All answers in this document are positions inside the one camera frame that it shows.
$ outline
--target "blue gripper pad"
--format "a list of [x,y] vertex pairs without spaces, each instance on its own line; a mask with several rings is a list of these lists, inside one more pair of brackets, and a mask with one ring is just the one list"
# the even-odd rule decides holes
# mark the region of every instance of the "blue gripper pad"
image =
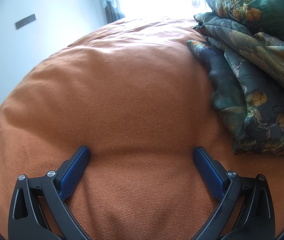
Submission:
[[58,169],[58,174],[63,174],[59,180],[59,196],[62,201],[72,195],[89,162],[90,150],[86,146],[81,146],[72,158],[65,161]]
[[218,161],[213,160],[202,146],[194,149],[193,161],[209,188],[211,195],[221,201],[228,182],[226,170]]

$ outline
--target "silver screw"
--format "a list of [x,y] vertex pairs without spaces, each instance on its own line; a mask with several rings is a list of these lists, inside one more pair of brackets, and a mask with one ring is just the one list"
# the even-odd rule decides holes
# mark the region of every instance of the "silver screw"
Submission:
[[18,180],[23,180],[25,179],[25,175],[24,174],[21,174],[19,177],[18,177]]
[[234,177],[236,176],[236,172],[235,172],[235,171],[228,171],[227,174],[228,174],[230,177],[232,177],[232,178],[234,178]]
[[259,174],[259,179],[261,179],[261,180],[265,180],[265,176],[264,175],[262,175],[262,174]]
[[49,171],[48,173],[47,173],[47,176],[48,177],[53,177],[55,175],[55,171]]

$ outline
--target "textured woven fabric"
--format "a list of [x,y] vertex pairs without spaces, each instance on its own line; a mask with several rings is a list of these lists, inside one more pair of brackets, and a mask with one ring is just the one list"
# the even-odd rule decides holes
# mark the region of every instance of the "textured woven fabric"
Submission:
[[91,161],[67,204],[93,240],[188,240],[216,206],[192,160],[263,173],[284,227],[284,157],[233,155],[193,20],[121,20],[37,65],[0,106],[0,233],[18,175],[43,176],[80,145]]

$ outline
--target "light switch panel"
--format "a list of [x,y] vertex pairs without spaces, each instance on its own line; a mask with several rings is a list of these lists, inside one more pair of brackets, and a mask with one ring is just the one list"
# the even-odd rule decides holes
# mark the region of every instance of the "light switch panel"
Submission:
[[30,22],[33,22],[36,20],[36,17],[35,17],[35,14],[32,14],[28,17],[25,17],[24,19],[22,20],[19,20],[18,22],[15,23],[15,26],[18,29],[20,29],[21,27],[23,27],[24,25],[27,25],[29,24]]

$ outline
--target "green floral fabric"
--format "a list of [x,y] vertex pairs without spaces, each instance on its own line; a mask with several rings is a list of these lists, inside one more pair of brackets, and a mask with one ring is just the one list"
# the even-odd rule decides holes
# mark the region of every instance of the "green floral fabric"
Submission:
[[207,0],[212,12],[194,16],[206,42],[187,44],[208,67],[212,104],[231,132],[234,152],[284,154],[284,29],[276,30],[284,25],[266,14],[276,28],[261,32],[269,27],[262,8],[256,17],[249,7],[253,1]]

